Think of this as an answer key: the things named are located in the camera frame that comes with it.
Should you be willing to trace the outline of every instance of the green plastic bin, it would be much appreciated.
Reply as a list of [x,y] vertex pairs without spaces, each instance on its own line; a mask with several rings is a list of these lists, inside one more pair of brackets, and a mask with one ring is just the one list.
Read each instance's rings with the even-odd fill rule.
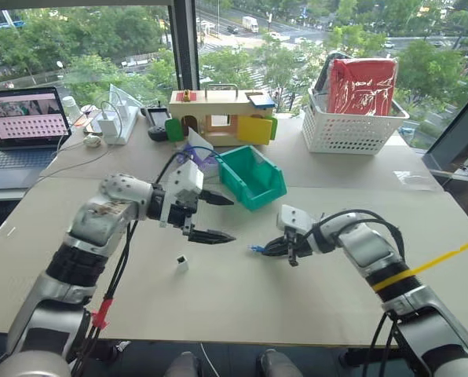
[[281,169],[251,145],[221,153],[217,161],[220,182],[249,210],[287,193]]

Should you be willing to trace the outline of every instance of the white plastic basket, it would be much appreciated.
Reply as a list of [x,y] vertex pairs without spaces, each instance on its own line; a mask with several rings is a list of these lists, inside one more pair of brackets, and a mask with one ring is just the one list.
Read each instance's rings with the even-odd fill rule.
[[311,88],[308,93],[302,134],[311,152],[374,155],[408,119],[408,113],[395,100],[395,116],[332,114],[321,110],[325,108],[324,96],[319,96],[320,106]]

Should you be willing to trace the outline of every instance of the yellow tape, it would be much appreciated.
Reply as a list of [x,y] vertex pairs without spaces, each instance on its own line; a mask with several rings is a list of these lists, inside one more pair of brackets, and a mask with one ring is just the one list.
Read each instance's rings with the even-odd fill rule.
[[446,261],[447,259],[452,258],[453,256],[460,254],[466,250],[468,250],[468,243],[465,243],[464,245],[462,245],[458,250],[449,251],[448,253],[445,253],[441,255],[440,257],[435,258],[433,261],[424,263],[423,265],[420,265],[416,269],[408,269],[407,271],[403,271],[401,273],[397,273],[396,275],[388,277],[387,279],[384,279],[383,281],[377,283],[376,285],[373,285],[372,289],[378,292],[381,289],[384,289],[391,284],[395,284],[400,280],[406,279],[410,276],[414,276],[418,273],[421,273],[422,271],[430,269],[431,267],[434,267],[438,263],[442,263],[443,261]]

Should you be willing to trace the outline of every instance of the laptop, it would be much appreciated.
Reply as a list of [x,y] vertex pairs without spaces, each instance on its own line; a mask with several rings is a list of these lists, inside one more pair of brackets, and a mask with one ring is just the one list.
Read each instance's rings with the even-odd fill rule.
[[0,189],[31,187],[70,135],[56,88],[1,91]]

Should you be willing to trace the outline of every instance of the robotic arm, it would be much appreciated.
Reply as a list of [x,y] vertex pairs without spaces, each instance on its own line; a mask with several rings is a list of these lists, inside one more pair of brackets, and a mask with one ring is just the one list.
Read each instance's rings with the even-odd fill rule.
[[284,236],[271,241],[262,254],[287,254],[296,266],[297,257],[341,247],[382,300],[382,309],[397,322],[394,338],[416,375],[468,375],[467,330],[430,287],[410,274],[393,247],[358,220],[360,214],[354,211],[316,220],[283,205],[276,224]]
[[[216,205],[233,204],[222,194],[203,189],[203,173],[192,161],[170,175],[166,190],[125,174],[104,179],[98,194],[76,214],[59,250],[21,306],[9,330],[7,354],[45,351],[38,361],[36,356],[28,359],[32,364],[35,360],[43,365],[48,365],[46,353],[49,359],[51,353],[68,362],[75,358],[73,351],[82,343],[90,322],[85,305],[93,297],[98,277],[131,221],[151,218],[159,220],[161,226],[171,224],[192,242],[234,240],[222,232],[195,229],[192,216],[199,199]],[[19,360],[8,360],[11,362],[7,367],[4,363],[0,375],[6,375],[5,368],[16,363],[24,372],[26,358],[21,354],[16,359]]]

